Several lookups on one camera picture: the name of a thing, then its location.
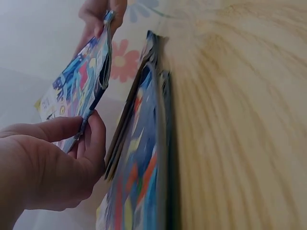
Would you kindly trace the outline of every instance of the magazine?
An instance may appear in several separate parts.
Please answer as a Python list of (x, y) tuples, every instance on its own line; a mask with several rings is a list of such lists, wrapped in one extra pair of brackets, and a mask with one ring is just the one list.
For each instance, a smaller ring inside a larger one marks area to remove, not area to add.
[(76, 136), (55, 143), (66, 153), (83, 133), (88, 117), (108, 87), (112, 62), (110, 24), (113, 17), (113, 11), (106, 14), (100, 38), (93, 37), (35, 103), (42, 121), (59, 116), (83, 117)]

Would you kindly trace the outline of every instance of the blue flower pattern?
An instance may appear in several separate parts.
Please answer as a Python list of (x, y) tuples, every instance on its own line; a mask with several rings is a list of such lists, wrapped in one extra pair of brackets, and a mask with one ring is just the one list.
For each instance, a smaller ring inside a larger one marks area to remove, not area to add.
[(130, 21), (132, 23), (137, 22), (139, 13), (141, 16), (145, 18), (149, 18), (150, 16), (150, 9), (156, 8), (159, 6), (158, 0), (135, 0), (134, 3), (128, 3), (127, 11), (130, 11)]

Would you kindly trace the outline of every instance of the light wood surface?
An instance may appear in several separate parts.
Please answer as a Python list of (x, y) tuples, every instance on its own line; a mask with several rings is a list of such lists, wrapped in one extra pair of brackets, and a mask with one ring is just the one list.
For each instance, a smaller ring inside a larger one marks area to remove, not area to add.
[(307, 1), (177, 0), (184, 230), (307, 229)]

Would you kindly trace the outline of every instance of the cartoon illustration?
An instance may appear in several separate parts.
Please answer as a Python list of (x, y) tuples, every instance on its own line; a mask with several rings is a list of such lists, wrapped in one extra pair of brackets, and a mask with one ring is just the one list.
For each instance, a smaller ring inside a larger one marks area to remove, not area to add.
[[(76, 55), (64, 71), (56, 78), (47, 93), (35, 104), (43, 121), (58, 116), (77, 115), (83, 116), (85, 120), (88, 119), (90, 114), (88, 110), (90, 107), (93, 109), (96, 106), (105, 91), (105, 89), (102, 90), (99, 87), (97, 91), (102, 93), (97, 93), (96, 95), (99, 97), (95, 98), (94, 84), (99, 79), (106, 55), (109, 54), (112, 56), (109, 25), (113, 17), (114, 12), (110, 11), (107, 13), (104, 20), (106, 24), (100, 38), (93, 37), (87, 43), (81, 52)], [(104, 73), (106, 74), (102, 78), (108, 82), (110, 78), (109, 71), (104, 71)], [(51, 106), (55, 108), (52, 112), (49, 111), (49, 107)], [(74, 142), (79, 138), (78, 135), (80, 133), (62, 143), (66, 152), (70, 150)]]
[[(151, 73), (147, 73), (143, 80), (137, 92), (118, 171), (107, 195), (106, 227), (113, 224), (115, 230), (151, 230), (156, 225), (156, 200), (153, 196), (156, 196), (158, 154), (157, 104)], [(152, 222), (146, 221), (148, 216), (154, 218)]]

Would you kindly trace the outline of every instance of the book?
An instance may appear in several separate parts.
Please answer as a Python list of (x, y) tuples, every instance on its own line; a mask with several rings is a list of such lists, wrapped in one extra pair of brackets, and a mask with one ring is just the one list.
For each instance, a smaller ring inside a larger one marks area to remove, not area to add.
[(114, 12), (109, 11), (104, 18), (100, 38), (93, 37), (35, 103), (42, 121), (59, 116), (83, 117), (76, 136), (55, 143), (65, 153), (82, 135), (89, 116), (108, 87), (112, 62), (110, 24), (113, 17)]
[(166, 229), (170, 73), (159, 71), (162, 38), (149, 31), (140, 68), (106, 156), (111, 187), (97, 229)]

